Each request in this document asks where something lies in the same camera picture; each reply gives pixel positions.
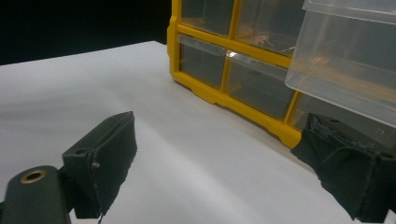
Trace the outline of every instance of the dark background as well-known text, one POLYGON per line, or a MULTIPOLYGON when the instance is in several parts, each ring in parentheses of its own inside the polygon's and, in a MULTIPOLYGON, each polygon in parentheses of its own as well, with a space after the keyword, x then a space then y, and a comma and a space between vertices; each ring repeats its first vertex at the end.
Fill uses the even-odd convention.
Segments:
POLYGON ((0 0, 0 65, 166 43, 171 0, 0 0))

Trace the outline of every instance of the plastic bin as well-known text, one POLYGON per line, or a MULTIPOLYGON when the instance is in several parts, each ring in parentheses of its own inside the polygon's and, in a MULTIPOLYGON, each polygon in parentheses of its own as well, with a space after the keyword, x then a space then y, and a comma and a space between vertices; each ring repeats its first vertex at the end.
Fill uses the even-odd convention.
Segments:
POLYGON ((302 130, 305 127, 309 113, 319 114, 342 121, 358 132, 370 136, 384 146, 396 150, 396 129, 304 94, 302 94, 295 107, 290 119, 290 125, 296 129, 302 130))
POLYGON ((283 55, 292 55, 303 23, 304 0, 242 1, 235 38, 283 55))
POLYGON ((285 85, 287 69, 228 51, 226 93, 262 113, 283 119, 294 91, 285 85))
POLYGON ((179 35, 178 42, 180 71, 219 90, 227 50, 187 35, 179 35))
POLYGON ((396 127, 396 1, 310 0, 304 8, 287 85, 396 127))
POLYGON ((228 35, 233 0, 183 0, 181 22, 216 35, 228 35))

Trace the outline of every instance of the clear plastic container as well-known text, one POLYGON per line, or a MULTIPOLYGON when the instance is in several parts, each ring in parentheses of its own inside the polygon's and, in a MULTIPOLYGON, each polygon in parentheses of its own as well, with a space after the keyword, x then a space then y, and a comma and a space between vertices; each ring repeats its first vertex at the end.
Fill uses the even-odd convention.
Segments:
POLYGON ((235 38, 283 55, 292 55, 303 23, 304 0, 242 1, 235 38))
POLYGON ((230 33, 233 0, 183 0, 181 23, 216 35, 230 33))
MULTIPOLYGON (((391 10, 395 10, 396 1, 392 0, 389 5, 393 6, 391 10)), ((335 12, 338 12, 339 7, 330 8, 332 13, 337 14, 335 12)), ((348 11, 358 10, 344 8, 338 14, 344 15, 348 11)), ((307 11, 286 84, 323 101, 396 127, 395 36, 395 24, 307 11)))
POLYGON ((287 69, 228 51, 226 93, 275 119, 283 119, 294 91, 285 85, 287 69))
POLYGON ((187 35, 179 35, 180 71, 220 89, 227 50, 187 35))
POLYGON ((290 119, 290 125, 302 130, 309 113, 342 121, 384 146, 396 149, 396 129, 308 95, 300 97, 290 119))

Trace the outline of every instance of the white table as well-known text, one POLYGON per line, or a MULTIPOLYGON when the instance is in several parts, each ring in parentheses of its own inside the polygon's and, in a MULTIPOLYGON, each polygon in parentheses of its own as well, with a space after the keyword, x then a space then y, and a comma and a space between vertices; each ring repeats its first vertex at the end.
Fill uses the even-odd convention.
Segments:
POLYGON ((273 136, 168 66, 155 42, 0 66, 0 201, 14 175, 60 168, 99 122, 133 110, 138 152, 104 223, 359 223, 273 136))

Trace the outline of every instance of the black plastic part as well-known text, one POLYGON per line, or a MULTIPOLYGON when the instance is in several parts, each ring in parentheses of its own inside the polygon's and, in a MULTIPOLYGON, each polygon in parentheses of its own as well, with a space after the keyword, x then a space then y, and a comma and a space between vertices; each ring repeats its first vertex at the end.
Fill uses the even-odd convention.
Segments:
POLYGON ((8 182, 2 224, 70 223, 58 170, 40 166, 8 182))
POLYGON ((310 114, 291 153, 314 169, 352 219, 384 222, 394 199, 394 150, 338 120, 310 114))
POLYGON ((135 154, 133 112, 104 120, 63 154, 68 204, 78 218, 106 214, 135 154))

